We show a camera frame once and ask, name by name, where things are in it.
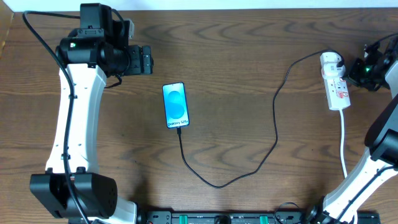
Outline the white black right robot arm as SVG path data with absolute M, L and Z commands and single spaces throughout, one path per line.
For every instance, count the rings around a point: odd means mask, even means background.
M 350 70 L 336 52 L 320 56 L 321 75 L 325 84 L 328 107 L 341 113 L 350 106 L 347 84 L 378 91 L 391 91 L 392 100 L 373 122 L 364 140 L 364 154 L 351 172 L 343 171 L 344 180 L 324 196 L 306 214 L 304 223 L 357 223 L 358 208 L 385 181 L 397 175 L 397 34 L 384 52 L 377 40 L 364 48 Z

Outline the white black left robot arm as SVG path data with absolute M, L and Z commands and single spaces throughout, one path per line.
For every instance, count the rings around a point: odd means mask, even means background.
M 57 129 L 45 171 L 31 176 L 30 191 L 52 216 L 70 223 L 141 223 L 138 206 L 99 173 L 96 137 L 107 78 L 151 74 L 151 49 L 129 44 L 134 24 L 112 7 L 82 4 L 78 18 L 80 26 L 50 50 L 60 68 Z

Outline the blue Galaxy smartphone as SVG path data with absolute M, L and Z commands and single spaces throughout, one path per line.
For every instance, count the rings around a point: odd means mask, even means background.
M 190 124 L 185 85 L 183 82 L 170 83 L 162 87 L 165 121 L 169 129 Z

